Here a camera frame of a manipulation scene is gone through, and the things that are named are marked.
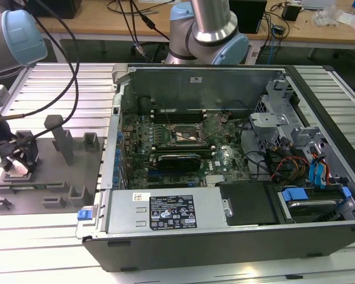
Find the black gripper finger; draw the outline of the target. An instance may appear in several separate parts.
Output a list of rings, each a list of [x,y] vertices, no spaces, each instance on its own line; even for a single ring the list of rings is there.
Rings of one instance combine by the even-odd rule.
[[[19,161],[18,153],[16,153],[16,141],[1,141],[0,142],[0,157],[2,160],[2,168],[8,172],[13,165],[14,161]]]
[[[26,169],[28,173],[32,173],[37,167],[38,159],[38,146],[35,139],[33,139],[32,132],[16,132],[17,145],[30,138],[31,141],[25,143],[19,147],[19,152],[14,154],[14,157],[19,161]]]

